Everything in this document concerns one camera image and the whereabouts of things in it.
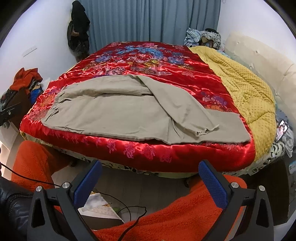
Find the beige pants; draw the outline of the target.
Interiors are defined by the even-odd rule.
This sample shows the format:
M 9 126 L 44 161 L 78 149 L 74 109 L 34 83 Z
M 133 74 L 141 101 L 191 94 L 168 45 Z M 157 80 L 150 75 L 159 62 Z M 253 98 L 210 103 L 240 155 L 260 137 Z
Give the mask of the beige pants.
M 169 145 L 250 140 L 239 114 L 206 109 L 186 90 L 143 75 L 68 85 L 41 122 L 53 130 Z

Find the black leather jacket sleeve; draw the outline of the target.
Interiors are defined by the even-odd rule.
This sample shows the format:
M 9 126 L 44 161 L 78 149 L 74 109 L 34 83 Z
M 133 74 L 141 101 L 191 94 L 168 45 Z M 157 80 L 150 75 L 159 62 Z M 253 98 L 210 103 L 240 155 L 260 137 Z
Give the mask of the black leather jacket sleeve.
M 1 177 L 1 240 L 27 240 L 33 193 Z

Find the white paper bag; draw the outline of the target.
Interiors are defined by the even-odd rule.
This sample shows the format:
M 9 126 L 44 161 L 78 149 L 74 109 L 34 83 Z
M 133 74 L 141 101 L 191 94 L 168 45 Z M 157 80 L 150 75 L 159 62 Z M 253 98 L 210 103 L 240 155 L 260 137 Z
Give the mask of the white paper bag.
M 117 219 L 122 221 L 100 193 L 90 194 L 84 206 L 79 208 L 78 211 L 84 216 Z

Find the orange fleece trousers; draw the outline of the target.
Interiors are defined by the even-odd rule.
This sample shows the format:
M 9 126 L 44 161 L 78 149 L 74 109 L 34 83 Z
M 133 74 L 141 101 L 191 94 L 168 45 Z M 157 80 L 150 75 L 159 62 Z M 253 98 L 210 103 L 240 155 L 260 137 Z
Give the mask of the orange fleece trousers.
M 71 163 L 71 157 L 55 149 L 23 141 L 17 151 L 11 180 L 34 191 L 45 181 L 52 187 L 52 175 Z M 202 180 L 194 180 L 190 193 L 168 207 L 140 218 L 124 240 L 202 240 L 215 223 L 218 208 Z

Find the yellow dotted blanket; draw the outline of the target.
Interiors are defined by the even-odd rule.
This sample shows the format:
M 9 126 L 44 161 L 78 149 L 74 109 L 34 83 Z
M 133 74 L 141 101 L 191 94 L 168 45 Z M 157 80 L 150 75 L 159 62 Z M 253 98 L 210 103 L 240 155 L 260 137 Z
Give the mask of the yellow dotted blanket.
M 242 64 L 218 51 L 191 47 L 210 69 L 221 78 L 234 105 L 251 130 L 255 145 L 255 161 L 269 151 L 276 133 L 275 100 L 269 85 Z

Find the orange clothes pile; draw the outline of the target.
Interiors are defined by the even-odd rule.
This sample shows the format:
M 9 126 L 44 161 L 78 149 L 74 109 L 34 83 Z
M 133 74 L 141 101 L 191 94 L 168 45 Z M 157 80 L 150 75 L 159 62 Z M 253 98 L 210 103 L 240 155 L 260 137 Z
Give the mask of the orange clothes pile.
M 37 68 L 21 68 L 15 74 L 12 85 L 1 96 L 1 126 L 8 128 L 13 123 L 20 127 L 23 117 L 43 93 L 42 80 Z

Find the cream padded headboard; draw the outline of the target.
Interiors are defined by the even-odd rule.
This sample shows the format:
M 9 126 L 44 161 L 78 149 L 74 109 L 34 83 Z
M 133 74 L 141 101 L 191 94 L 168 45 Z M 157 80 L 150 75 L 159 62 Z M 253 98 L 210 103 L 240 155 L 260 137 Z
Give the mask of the cream padded headboard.
M 278 108 L 286 114 L 295 131 L 295 63 L 268 45 L 239 32 L 230 33 L 224 51 L 269 85 Z

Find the red floral satin quilt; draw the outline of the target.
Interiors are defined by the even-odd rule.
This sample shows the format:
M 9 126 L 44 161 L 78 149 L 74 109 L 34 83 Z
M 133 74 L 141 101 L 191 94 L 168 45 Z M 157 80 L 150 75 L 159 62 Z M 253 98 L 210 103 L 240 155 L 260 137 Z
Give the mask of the red floral satin quilt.
M 56 94 L 65 86 L 104 75 L 142 74 L 187 90 L 205 108 L 241 113 L 222 79 L 187 47 L 157 42 L 111 43 L 50 82 L 23 117 L 26 140 L 43 143 L 83 160 L 100 159 L 106 166 L 167 177 L 195 173 L 208 160 L 219 171 L 238 171 L 255 159 L 254 140 L 242 144 L 166 145 L 158 141 L 129 142 L 53 131 L 41 123 Z

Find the striped clothes pile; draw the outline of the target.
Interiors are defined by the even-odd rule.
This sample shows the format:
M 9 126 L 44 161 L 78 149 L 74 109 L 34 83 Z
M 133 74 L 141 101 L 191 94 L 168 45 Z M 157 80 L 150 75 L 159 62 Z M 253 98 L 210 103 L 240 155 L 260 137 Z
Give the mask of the striped clothes pile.
M 211 28 L 203 31 L 188 28 L 186 30 L 184 45 L 187 47 L 206 46 L 218 50 L 221 46 L 221 35 Z

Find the black hanging coat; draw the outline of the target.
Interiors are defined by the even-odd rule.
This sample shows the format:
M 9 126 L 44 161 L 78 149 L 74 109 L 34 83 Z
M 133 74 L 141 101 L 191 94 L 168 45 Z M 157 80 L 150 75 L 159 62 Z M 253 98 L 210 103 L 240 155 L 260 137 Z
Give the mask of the black hanging coat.
M 84 6 L 79 1 L 72 3 L 71 21 L 67 28 L 68 47 L 74 53 L 77 62 L 89 56 L 89 36 L 87 31 L 90 20 Z

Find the blue-grey curtain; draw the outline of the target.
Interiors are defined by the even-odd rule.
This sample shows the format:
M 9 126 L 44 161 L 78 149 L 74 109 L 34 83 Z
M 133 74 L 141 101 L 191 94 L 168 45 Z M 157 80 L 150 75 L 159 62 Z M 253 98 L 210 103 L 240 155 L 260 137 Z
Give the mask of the blue-grey curtain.
M 152 41 L 182 45 L 188 28 L 218 26 L 221 2 L 81 1 L 90 20 L 90 51 L 113 42 Z

